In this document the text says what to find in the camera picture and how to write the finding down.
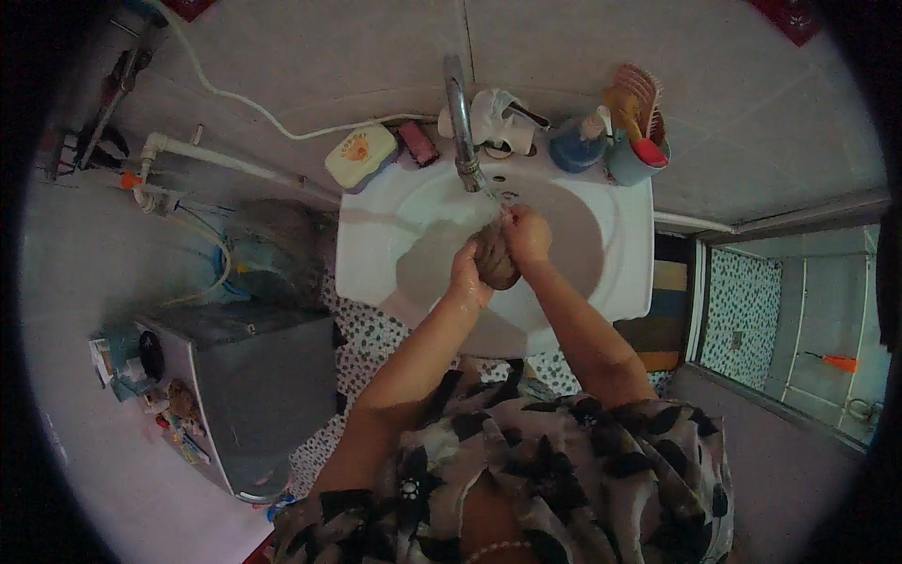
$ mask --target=person's left hand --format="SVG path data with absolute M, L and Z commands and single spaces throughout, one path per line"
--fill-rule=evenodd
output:
M 451 283 L 448 285 L 447 295 L 459 300 L 471 300 L 480 308 L 484 308 L 492 299 L 494 290 L 479 280 L 475 261 L 477 248 L 478 243 L 474 239 L 470 239 L 454 255 L 454 261 L 451 263 Z

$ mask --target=floral shirt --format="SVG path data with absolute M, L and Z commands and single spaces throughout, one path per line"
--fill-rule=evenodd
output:
M 730 471 L 721 423 L 702 410 L 670 400 L 605 410 L 532 378 L 443 403 L 400 437 L 373 490 L 325 492 L 280 514 L 276 561 L 463 562 L 464 499 L 483 472 L 542 564 L 726 560 Z

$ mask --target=patterned floor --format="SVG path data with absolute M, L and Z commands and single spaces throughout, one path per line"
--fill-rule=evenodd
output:
M 327 274 L 323 288 L 323 302 L 336 315 L 336 322 L 347 339 L 347 345 L 336 351 L 336 379 L 338 391 L 347 396 L 345 412 L 337 415 L 290 457 L 293 474 L 290 492 L 301 498 L 309 492 L 320 468 L 332 454 L 345 430 L 347 413 L 357 396 L 373 379 L 376 371 L 401 341 L 413 332 L 400 321 L 383 311 L 362 303 L 345 300 L 336 295 L 335 277 Z M 536 376 L 556 393 L 568 395 L 580 391 L 579 383 L 570 371 L 560 350 L 529 356 L 529 363 Z M 507 364 L 493 359 L 479 360 L 483 380 L 503 380 L 507 377 Z M 649 380 L 658 394 L 663 394 L 670 382 L 671 373 L 649 374 Z
M 782 263 L 713 249 L 701 364 L 764 391 L 777 338 Z

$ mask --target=faucet spout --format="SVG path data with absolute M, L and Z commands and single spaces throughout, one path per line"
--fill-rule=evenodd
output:
M 476 149 L 473 147 L 473 136 L 470 133 L 470 110 L 466 104 L 464 88 L 464 69 L 457 55 L 445 57 L 445 91 L 448 96 L 448 110 L 451 115 L 451 127 L 454 131 L 457 158 L 457 175 L 464 183 L 464 190 L 478 192 L 485 188 L 487 181 Z

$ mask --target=black round object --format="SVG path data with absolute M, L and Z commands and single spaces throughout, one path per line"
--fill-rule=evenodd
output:
M 160 340 L 152 331 L 144 331 L 138 340 L 138 356 L 141 358 L 141 366 L 149 378 L 159 382 L 163 372 L 166 371 L 166 361 L 163 359 L 163 349 Z

